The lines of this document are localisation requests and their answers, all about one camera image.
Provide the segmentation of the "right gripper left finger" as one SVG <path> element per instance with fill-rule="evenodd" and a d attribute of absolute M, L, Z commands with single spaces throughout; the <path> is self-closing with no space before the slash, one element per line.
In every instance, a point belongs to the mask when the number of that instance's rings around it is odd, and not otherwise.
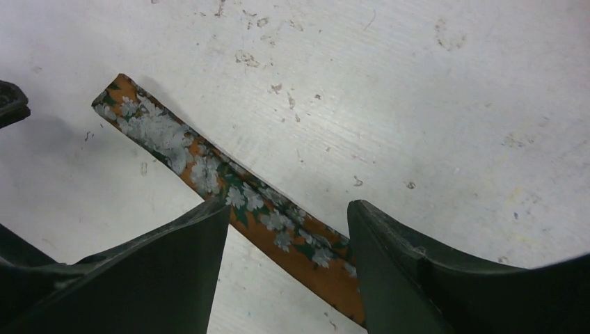
<path fill-rule="evenodd" d="M 206 333 L 229 220 L 208 200 L 74 264 L 2 228 L 1 332 Z"/>

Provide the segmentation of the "orange floral necktie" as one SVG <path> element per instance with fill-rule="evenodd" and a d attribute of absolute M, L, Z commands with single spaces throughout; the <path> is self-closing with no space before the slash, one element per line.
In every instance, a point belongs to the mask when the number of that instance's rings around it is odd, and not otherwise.
<path fill-rule="evenodd" d="M 330 306 L 366 324 L 349 239 L 224 154 L 125 74 L 93 101 L 95 113 L 171 169 L 230 224 Z"/>

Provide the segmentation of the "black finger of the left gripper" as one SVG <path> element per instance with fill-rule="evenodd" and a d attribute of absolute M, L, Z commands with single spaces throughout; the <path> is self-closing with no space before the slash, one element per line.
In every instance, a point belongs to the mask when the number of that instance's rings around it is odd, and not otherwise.
<path fill-rule="evenodd" d="M 29 117 L 28 103 L 28 97 L 19 86 L 1 80 L 1 128 Z"/>

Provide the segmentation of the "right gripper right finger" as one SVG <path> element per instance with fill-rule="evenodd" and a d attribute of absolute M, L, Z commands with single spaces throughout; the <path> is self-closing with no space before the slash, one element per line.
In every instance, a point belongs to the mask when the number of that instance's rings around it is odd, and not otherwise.
<path fill-rule="evenodd" d="M 589 256 L 524 269 L 464 253 L 366 200 L 347 207 L 369 333 L 588 333 Z"/>

